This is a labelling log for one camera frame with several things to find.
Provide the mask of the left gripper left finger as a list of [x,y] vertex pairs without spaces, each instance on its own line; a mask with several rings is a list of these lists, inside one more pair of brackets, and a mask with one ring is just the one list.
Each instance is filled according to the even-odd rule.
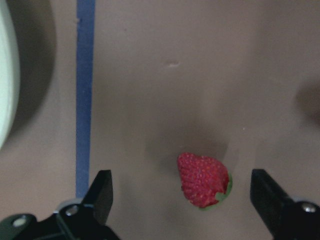
[[101,170],[80,203],[59,211],[57,223],[68,240],[112,240],[114,232],[106,226],[112,205],[112,173]]

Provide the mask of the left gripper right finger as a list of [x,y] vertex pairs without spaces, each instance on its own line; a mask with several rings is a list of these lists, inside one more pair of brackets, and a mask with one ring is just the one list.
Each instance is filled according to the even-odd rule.
[[320,206],[292,199],[264,169],[253,169],[250,200],[274,240],[318,240]]

